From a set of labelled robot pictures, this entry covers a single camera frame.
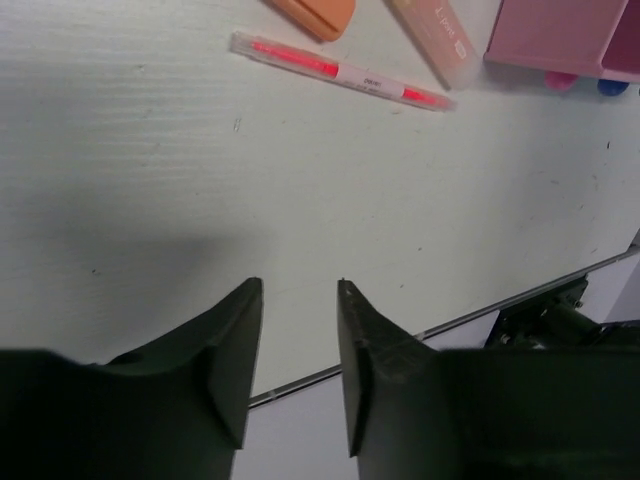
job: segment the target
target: pink box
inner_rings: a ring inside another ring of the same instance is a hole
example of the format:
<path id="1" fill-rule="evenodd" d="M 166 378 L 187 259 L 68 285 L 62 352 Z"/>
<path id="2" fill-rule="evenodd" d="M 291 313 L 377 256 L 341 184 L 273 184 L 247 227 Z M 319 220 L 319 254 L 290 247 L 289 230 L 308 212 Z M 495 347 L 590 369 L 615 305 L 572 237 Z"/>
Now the pink box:
<path id="1" fill-rule="evenodd" d="M 503 0 L 486 60 L 640 82 L 640 0 Z"/>

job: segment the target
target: white tabletop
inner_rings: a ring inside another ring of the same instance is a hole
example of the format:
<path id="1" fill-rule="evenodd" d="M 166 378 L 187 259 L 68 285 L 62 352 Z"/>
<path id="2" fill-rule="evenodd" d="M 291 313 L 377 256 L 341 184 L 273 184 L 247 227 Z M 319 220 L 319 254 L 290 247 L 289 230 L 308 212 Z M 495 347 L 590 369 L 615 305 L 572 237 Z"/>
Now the white tabletop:
<path id="1" fill-rule="evenodd" d="M 439 90 L 382 0 L 324 46 L 259 0 L 0 3 L 5 346 L 106 361 L 255 275 L 261 393 L 338 362 L 341 277 L 419 332 L 640 226 L 637 88 L 493 66 L 443 115 L 227 51 L 239 29 Z M 499 0 L 455 4 L 484 51 Z"/>

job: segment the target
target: pen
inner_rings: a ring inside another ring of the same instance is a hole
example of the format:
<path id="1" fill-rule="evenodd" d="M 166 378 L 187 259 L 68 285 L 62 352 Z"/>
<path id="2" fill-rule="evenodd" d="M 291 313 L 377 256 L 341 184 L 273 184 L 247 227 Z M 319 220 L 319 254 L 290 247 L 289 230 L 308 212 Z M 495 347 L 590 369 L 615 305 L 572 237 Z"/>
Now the pen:
<path id="1" fill-rule="evenodd" d="M 259 62 L 318 78 L 400 103 L 436 111 L 449 111 L 449 98 L 391 80 L 366 70 L 330 60 L 305 50 L 240 32 L 231 36 L 231 51 Z"/>

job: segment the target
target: highlighter cap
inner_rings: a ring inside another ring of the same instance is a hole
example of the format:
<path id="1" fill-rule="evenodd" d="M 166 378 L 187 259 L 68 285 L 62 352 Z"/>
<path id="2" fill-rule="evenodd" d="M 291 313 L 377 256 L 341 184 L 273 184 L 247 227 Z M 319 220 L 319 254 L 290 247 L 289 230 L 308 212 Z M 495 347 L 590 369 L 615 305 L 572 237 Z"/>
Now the highlighter cap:
<path id="1" fill-rule="evenodd" d="M 332 42 L 344 33 L 355 0 L 272 0 L 300 25 L 314 35 Z"/>

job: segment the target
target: pink highlighter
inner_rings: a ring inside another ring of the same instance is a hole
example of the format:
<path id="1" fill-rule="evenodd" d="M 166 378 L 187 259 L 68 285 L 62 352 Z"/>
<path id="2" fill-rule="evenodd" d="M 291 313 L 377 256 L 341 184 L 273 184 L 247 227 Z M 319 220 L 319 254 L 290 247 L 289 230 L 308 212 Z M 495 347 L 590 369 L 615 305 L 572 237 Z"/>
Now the pink highlighter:
<path id="1" fill-rule="evenodd" d="M 455 90 L 468 87 L 482 61 L 447 0 L 391 0 L 417 44 Z"/>
<path id="2" fill-rule="evenodd" d="M 452 100 L 437 93 L 266 38 L 234 32 L 230 48 L 258 62 L 414 107 L 441 112 L 455 107 Z"/>

